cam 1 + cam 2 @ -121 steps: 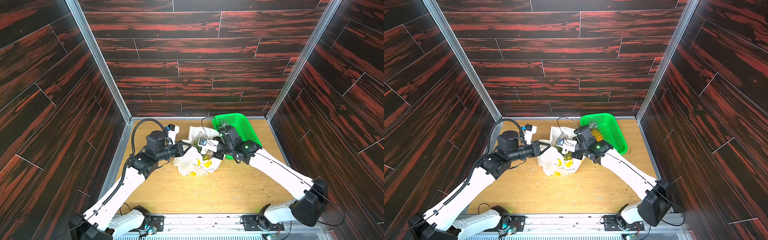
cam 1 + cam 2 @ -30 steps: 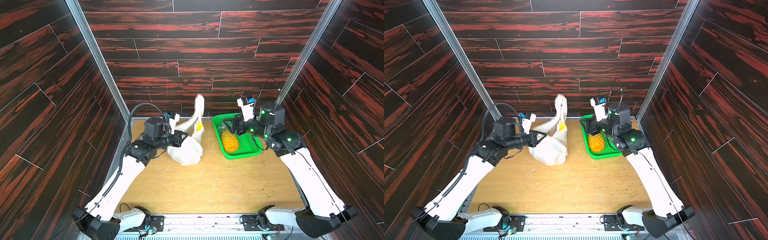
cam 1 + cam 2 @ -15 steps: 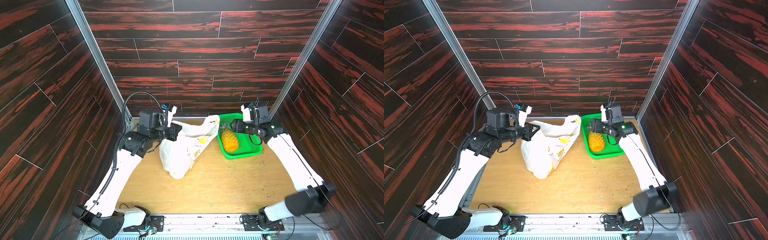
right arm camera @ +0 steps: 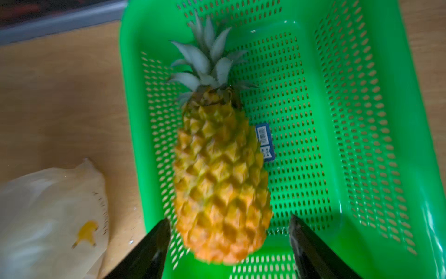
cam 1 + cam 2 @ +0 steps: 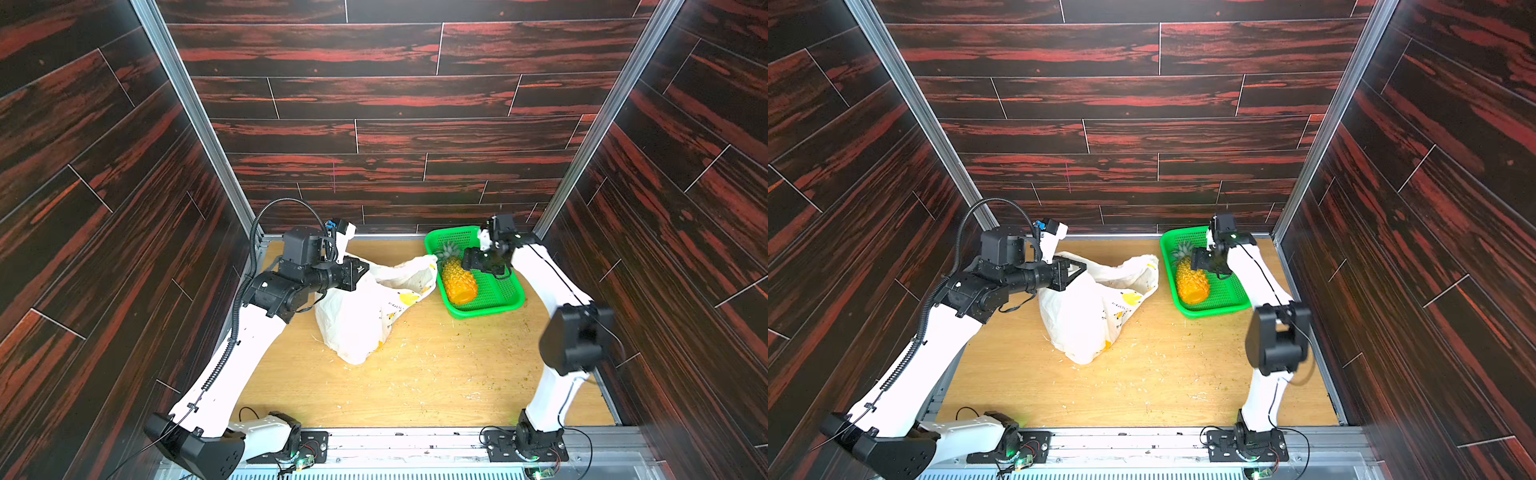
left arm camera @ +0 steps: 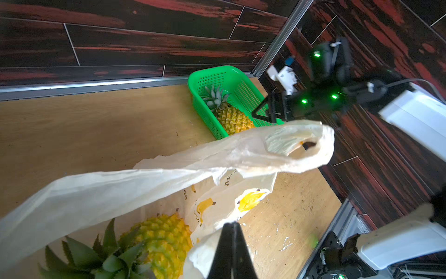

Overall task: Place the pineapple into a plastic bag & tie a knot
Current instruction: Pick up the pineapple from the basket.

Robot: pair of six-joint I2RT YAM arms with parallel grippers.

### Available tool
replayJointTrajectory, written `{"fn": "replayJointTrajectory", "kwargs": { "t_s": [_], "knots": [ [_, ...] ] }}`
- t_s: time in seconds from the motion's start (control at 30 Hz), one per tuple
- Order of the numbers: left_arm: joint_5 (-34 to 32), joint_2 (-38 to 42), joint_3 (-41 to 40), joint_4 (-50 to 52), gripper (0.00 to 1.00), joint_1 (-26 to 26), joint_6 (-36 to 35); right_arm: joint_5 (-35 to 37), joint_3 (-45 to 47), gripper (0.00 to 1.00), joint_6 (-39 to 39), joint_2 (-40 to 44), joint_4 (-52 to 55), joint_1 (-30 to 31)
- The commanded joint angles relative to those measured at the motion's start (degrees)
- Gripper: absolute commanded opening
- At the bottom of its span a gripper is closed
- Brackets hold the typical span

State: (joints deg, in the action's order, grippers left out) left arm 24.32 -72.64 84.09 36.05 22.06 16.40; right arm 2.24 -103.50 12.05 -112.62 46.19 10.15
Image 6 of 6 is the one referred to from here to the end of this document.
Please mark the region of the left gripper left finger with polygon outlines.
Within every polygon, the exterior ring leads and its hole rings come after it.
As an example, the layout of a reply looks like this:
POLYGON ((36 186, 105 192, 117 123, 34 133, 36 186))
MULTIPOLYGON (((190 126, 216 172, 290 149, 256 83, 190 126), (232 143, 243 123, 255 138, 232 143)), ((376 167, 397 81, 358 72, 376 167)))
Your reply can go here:
POLYGON ((211 269, 207 279, 233 278, 233 224, 223 226, 211 269))

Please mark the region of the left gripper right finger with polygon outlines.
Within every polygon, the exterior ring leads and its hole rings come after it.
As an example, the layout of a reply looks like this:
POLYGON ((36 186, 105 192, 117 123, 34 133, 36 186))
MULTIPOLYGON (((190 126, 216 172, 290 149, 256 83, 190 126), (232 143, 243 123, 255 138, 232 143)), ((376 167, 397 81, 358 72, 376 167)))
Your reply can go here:
POLYGON ((232 278, 258 279, 242 228, 237 222, 232 225, 232 278))

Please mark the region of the yellow pineapple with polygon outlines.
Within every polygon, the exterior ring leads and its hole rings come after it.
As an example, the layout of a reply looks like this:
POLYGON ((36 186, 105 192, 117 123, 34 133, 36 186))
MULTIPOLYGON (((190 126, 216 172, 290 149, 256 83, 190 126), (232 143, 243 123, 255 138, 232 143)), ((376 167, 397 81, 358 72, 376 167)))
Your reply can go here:
POLYGON ((178 279, 193 243, 191 231, 177 214, 151 217, 116 238, 111 220, 92 247, 67 237, 66 261, 45 247, 45 279, 178 279))
POLYGON ((228 102, 230 93, 224 93, 223 89, 215 88, 214 85, 204 89, 206 95, 202 100, 229 136, 255 128, 248 116, 228 102))

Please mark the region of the white plastic bag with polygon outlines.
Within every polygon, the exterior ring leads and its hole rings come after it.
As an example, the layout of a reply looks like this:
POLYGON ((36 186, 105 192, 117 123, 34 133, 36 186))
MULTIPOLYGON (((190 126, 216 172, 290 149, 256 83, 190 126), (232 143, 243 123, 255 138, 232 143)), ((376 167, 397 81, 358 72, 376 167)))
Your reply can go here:
POLYGON ((145 159, 132 170, 56 180, 1 220, 1 277, 44 279, 46 246, 66 261, 67 237, 92 247, 111 220, 120 238, 148 218, 177 214, 193 243, 179 279, 206 279, 223 226, 272 193, 279 172, 326 165, 334 140, 330 126, 297 120, 145 159))

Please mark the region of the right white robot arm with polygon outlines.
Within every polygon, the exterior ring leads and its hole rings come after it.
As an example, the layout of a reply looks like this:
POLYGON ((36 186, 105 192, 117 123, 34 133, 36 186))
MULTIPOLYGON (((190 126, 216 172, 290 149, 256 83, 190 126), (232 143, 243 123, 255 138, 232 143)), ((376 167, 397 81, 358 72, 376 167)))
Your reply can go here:
POLYGON ((357 105, 341 96, 339 86, 310 95, 309 55, 313 47, 293 34, 272 60, 289 66, 303 92, 299 109, 306 119, 333 127, 334 153, 320 172, 341 201, 349 200, 362 219, 378 229, 409 214, 441 191, 446 164, 427 148, 378 116, 382 101, 357 105))

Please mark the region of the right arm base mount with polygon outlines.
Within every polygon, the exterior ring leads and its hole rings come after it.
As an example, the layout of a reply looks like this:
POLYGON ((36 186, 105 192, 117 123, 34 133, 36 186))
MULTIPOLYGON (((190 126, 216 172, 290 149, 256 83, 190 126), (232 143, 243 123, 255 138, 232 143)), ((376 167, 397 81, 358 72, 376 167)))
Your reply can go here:
POLYGON ((307 271, 305 279, 360 279, 378 275, 358 255, 356 247, 359 234, 341 244, 337 235, 330 231, 319 248, 307 271))

